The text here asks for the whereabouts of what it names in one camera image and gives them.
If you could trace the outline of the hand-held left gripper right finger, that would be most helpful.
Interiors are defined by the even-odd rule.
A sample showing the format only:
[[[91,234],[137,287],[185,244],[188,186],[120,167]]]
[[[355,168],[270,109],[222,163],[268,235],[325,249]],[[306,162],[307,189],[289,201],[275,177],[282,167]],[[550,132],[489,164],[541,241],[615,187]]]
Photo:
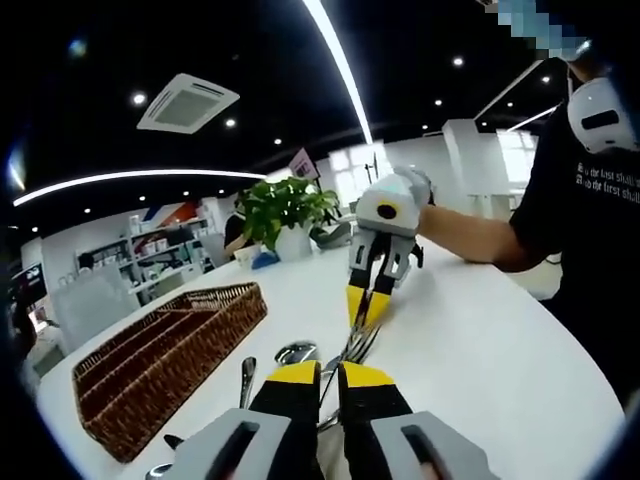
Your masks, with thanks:
[[[411,409],[385,372],[338,367],[344,456],[353,479],[495,479],[485,451],[428,411]]]

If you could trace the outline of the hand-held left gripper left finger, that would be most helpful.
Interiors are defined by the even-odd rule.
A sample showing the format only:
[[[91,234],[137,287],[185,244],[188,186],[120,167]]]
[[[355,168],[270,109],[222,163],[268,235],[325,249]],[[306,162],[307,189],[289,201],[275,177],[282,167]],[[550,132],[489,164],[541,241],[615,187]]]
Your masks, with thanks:
[[[249,408],[229,409],[183,441],[166,479],[321,479],[320,364],[274,371]]]

